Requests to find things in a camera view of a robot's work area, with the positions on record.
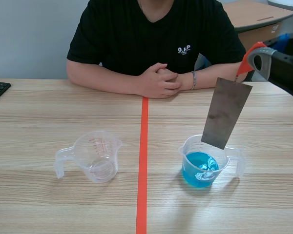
metal sheet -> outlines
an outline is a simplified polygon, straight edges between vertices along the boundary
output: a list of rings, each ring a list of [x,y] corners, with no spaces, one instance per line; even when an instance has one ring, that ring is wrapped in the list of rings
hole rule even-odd
[[[251,90],[250,85],[217,79],[202,142],[225,148]]]

blue liquid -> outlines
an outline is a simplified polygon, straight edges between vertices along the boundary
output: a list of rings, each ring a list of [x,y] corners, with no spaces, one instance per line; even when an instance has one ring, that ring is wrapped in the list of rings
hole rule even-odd
[[[195,152],[187,155],[187,159],[196,167],[207,170],[216,171],[219,169],[216,160],[208,154]],[[185,159],[182,166],[182,175],[185,180],[194,187],[207,187],[211,185],[219,172],[203,172],[191,166]]]

wrist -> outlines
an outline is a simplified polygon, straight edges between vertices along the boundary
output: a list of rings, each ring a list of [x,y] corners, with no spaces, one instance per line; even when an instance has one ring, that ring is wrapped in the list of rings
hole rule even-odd
[[[188,72],[184,74],[179,74],[177,78],[177,82],[181,82],[181,91],[191,90],[193,87],[193,73]]]
[[[142,78],[141,76],[135,76],[135,77],[132,77],[132,87],[131,87],[131,90],[132,90],[132,94],[134,95],[140,95],[142,96]]]

empty measuring cup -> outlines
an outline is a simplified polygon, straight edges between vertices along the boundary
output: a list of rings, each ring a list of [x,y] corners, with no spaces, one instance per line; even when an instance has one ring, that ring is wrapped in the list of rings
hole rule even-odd
[[[238,162],[236,176],[243,175],[245,159],[241,150],[227,147],[221,150],[201,142],[201,138],[202,135],[191,136],[179,148],[183,156],[182,175],[189,184],[195,187],[211,185],[232,160]]]
[[[73,160],[96,183],[107,182],[118,171],[117,151],[122,142],[109,132],[95,131],[81,136],[73,147],[55,154],[55,172],[64,176],[63,162]]]

silver bracelet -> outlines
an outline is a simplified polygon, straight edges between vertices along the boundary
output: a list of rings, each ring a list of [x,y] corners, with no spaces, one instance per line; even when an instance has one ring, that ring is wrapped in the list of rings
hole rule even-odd
[[[192,72],[193,73],[193,87],[191,90],[195,89],[195,86],[196,86],[196,73],[195,72]]]

